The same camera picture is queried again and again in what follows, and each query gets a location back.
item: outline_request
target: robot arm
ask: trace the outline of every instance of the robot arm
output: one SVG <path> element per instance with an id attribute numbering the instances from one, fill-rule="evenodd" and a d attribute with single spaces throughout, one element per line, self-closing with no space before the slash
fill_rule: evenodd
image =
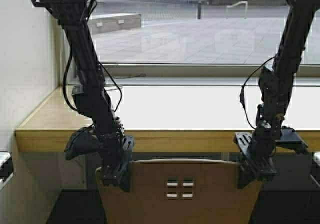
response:
<path id="1" fill-rule="evenodd" d="M 125 136 L 104 89 L 104 67 L 98 61 L 87 22 L 96 0 L 31 1 L 35 7 L 46 8 L 65 31 L 81 83 L 73 87 L 76 108 L 72 109 L 93 121 L 92 126 L 84 127 L 71 136 L 65 149 L 66 159 L 98 152 L 102 158 L 103 183 L 129 191 L 127 166 L 134 140 L 132 136 Z"/>
<path id="2" fill-rule="evenodd" d="M 320 0 L 286 1 L 290 11 L 278 53 L 272 65 L 263 66 L 258 81 L 263 103 L 258 105 L 256 129 L 252 134 L 235 134 L 234 142 L 241 151 L 239 188 L 256 178 L 273 178 L 277 171 L 271 156 L 276 146 L 295 150 L 296 153 L 307 153 L 307 145 L 297 133 L 281 125 L 311 24 L 315 12 L 320 8 Z"/>

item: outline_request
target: window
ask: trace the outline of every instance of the window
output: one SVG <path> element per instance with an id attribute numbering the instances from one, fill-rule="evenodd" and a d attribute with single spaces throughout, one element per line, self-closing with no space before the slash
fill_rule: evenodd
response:
<path id="1" fill-rule="evenodd" d="M 247 76 L 277 52 L 289 12 L 285 0 L 97 1 L 93 16 L 104 16 L 90 25 L 92 39 L 116 76 Z M 227 12 L 239 1 L 247 11 Z M 299 75 L 320 75 L 318 15 Z"/>

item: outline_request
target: chair backrest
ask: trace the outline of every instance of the chair backrest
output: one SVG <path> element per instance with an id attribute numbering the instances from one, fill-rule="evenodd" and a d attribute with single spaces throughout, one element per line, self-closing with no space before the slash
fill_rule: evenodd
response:
<path id="1" fill-rule="evenodd" d="M 130 164 L 131 191 L 96 180 L 108 224 L 247 224 L 261 189 L 237 189 L 239 164 L 202 159 L 157 159 Z"/>

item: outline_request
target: wire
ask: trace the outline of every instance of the wire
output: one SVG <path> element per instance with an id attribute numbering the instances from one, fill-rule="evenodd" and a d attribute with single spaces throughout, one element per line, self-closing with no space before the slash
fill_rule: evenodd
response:
<path id="1" fill-rule="evenodd" d="M 62 92 L 63 92 L 63 96 L 65 98 L 66 103 L 68 104 L 68 106 L 74 110 L 74 111 L 78 111 L 75 107 L 72 106 L 72 104 L 70 103 L 68 96 L 67 96 L 67 92 L 66 92 L 66 83 L 67 83 L 67 75 L 68 75 L 68 71 L 69 71 L 69 67 L 71 64 L 71 60 L 72 60 L 72 49 L 70 47 L 70 53 L 69 53 L 69 58 L 68 58 L 68 63 L 65 67 L 65 73 L 63 75 L 63 81 L 62 81 Z"/>
<path id="2" fill-rule="evenodd" d="M 104 65 L 103 65 L 100 61 L 98 61 L 98 63 L 103 67 L 103 69 L 105 70 L 105 72 L 108 74 L 109 78 L 112 80 L 112 82 L 114 83 L 114 85 L 116 86 L 116 88 L 117 88 L 117 89 L 119 90 L 119 92 L 120 92 L 120 99 L 119 99 L 119 101 L 118 101 L 118 103 L 117 103 L 117 105 L 116 105 L 116 108 L 115 108 L 115 110 L 114 110 L 114 111 L 117 111 L 117 109 L 118 109 L 118 107 L 119 107 L 119 104 L 121 103 L 122 96 L 123 96 L 122 90 L 121 90 L 121 88 L 119 87 L 119 85 L 115 82 L 115 80 L 113 79 L 113 77 L 112 77 L 112 75 L 109 73 L 109 71 L 104 67 Z"/>
<path id="3" fill-rule="evenodd" d="M 244 82 L 244 84 L 241 86 L 241 92 L 240 92 L 240 103 L 242 104 L 242 107 L 243 107 L 243 109 L 244 109 L 244 111 L 245 111 L 245 117 L 246 117 L 246 120 L 247 120 L 247 122 L 248 122 L 248 124 L 251 126 L 251 128 L 252 129 L 255 129 L 254 128 L 254 126 L 250 123 L 250 121 L 249 121 L 249 118 L 248 118 L 248 114 L 247 114 L 247 110 L 246 110 L 246 102 L 245 102 L 245 86 L 246 86 L 246 83 L 248 82 L 248 80 L 252 77 L 252 75 L 254 75 L 255 74 L 255 72 L 257 72 L 259 69 L 261 69 L 262 68 L 262 66 L 264 66 L 266 63 L 268 63 L 270 60 L 272 60 L 272 59 L 274 59 L 276 57 L 276 55 L 275 56 L 273 56 L 273 57 L 271 57 L 271 58 L 269 58 L 268 60 L 266 60 L 262 65 L 260 65 L 258 68 L 256 68 L 249 76 L 248 76 L 248 78 L 245 80 L 245 82 Z"/>
<path id="4" fill-rule="evenodd" d="M 134 76 L 124 76 L 124 77 L 115 77 L 116 80 L 119 79 L 131 79 L 131 78 L 136 78 L 136 77 L 145 77 L 147 76 L 146 74 L 138 74 L 138 75 L 134 75 Z"/>

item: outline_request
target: wooden desk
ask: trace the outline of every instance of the wooden desk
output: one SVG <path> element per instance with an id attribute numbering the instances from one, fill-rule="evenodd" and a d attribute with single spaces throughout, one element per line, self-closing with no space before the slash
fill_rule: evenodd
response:
<path id="1" fill-rule="evenodd" d="M 126 134 L 135 137 L 136 152 L 238 152 L 234 132 L 250 130 L 239 92 L 240 87 L 232 86 L 125 86 L 117 116 Z M 319 103 L 319 95 L 310 93 L 320 93 L 320 87 L 296 87 L 286 116 L 309 151 L 319 151 L 319 113 L 308 104 Z M 260 91 L 247 87 L 245 94 L 254 123 Z M 110 95 L 115 104 L 118 93 Z M 16 129 L 19 151 L 63 152 L 71 134 L 90 124 L 69 109 L 62 89 L 57 88 Z M 287 150 L 278 148 L 278 152 Z"/>

